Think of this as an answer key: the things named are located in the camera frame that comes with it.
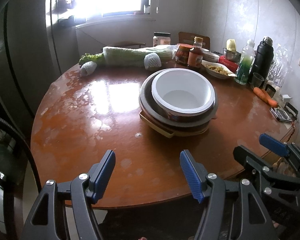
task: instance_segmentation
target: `white wall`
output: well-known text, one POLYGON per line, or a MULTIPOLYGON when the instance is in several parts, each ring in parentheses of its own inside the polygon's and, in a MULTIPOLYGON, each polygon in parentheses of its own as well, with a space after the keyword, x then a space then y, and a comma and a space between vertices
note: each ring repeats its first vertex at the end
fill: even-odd
POLYGON ((100 52, 104 45, 118 41, 145 42, 152 47, 154 32, 171 33, 172 44, 178 43, 178 32, 194 32, 198 26, 198 0, 151 0, 152 19, 98 23, 77 29, 79 53, 100 52))
POLYGON ((238 51, 249 38, 255 39, 257 49, 263 36, 272 38, 274 48, 284 46, 292 70, 281 92, 293 97, 300 121, 300 15, 288 0, 202 0, 197 32, 209 36, 211 50, 220 52, 227 39, 236 40, 238 51))
MULTIPOLYGON (((153 10, 157 0, 151 3, 153 10)), ((279 43, 289 52, 292 70, 282 93, 293 97, 300 121, 300 15, 288 0, 159 0, 159 14, 152 17, 77 29, 79 53, 99 53, 104 45, 124 40, 152 46, 153 32, 170 32, 172 44, 178 42, 179 31, 209 36, 210 49, 220 52, 230 38, 241 50, 249 38, 255 39, 256 49, 263 36, 269 36, 274 48, 279 43)))

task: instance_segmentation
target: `round table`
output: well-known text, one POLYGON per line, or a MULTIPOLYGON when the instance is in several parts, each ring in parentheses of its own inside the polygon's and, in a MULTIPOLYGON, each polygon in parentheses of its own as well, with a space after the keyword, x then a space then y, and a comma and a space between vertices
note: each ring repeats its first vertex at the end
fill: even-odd
POLYGON ((75 65, 51 84, 31 136, 42 185, 48 179, 73 180, 111 149, 116 165, 94 207, 157 203, 190 194, 179 164, 183 149, 225 179, 243 169, 232 155, 236 146, 264 156, 261 133, 279 140, 291 134, 291 126, 278 122, 249 88, 204 73, 218 94, 217 118, 201 135, 166 138, 139 117, 139 90, 150 74, 143 68, 104 68, 80 78, 75 65))

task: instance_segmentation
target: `black lid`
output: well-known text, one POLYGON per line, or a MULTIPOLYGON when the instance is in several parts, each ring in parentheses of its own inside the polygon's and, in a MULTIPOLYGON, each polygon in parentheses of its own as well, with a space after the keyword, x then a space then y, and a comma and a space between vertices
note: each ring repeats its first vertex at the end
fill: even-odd
POLYGON ((171 37, 171 33, 154 33, 154 36, 171 37))

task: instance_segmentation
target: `metal bolt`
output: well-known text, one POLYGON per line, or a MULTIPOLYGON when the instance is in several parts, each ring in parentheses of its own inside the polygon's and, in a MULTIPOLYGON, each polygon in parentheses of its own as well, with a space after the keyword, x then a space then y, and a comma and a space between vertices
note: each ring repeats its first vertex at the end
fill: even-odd
POLYGON ((87 173, 82 173, 79 175, 79 179, 85 180, 88 177, 87 173))
POLYGON ((263 166, 262 170, 263 171, 269 171, 270 169, 267 166, 263 166))
POLYGON ((242 183, 243 185, 248 186, 248 185, 250 184, 250 181, 247 180, 247 179, 243 179, 243 180, 241 181, 241 183, 242 183))
POLYGON ((269 187, 266 187, 266 188, 263 190, 263 192, 264 192, 265 194, 267 194, 267 195, 270 195, 271 192, 272 192, 272 190, 271 190, 269 187))
POLYGON ((51 186, 53 183, 54 183, 53 179, 48 179, 47 182, 46 182, 46 185, 51 186))
POLYGON ((209 174, 208 174, 208 178, 209 178, 209 179, 216 179, 217 176, 216 176, 216 174, 214 174, 214 173, 209 173, 209 174))

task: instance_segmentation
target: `green vegetable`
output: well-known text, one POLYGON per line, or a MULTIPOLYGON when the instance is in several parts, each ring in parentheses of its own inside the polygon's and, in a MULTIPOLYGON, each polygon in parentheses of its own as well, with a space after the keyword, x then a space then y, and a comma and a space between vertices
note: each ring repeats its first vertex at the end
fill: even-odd
POLYGON ((96 55, 86 54, 85 56, 82 56, 79 64, 83 65, 86 62, 93 61, 97 63, 98 66, 107 65, 143 67, 143 60, 145 59, 145 56, 153 52, 158 54, 162 64, 172 59, 172 50, 171 46, 169 45, 141 49, 104 47, 103 53, 96 55))
POLYGON ((79 65, 82 66, 84 63, 87 63, 89 61, 93 61, 93 62, 97 63, 98 66, 103 66, 106 64, 103 53, 99 53, 96 55, 90 55, 89 53, 86 53, 86 55, 84 55, 80 58, 79 65))

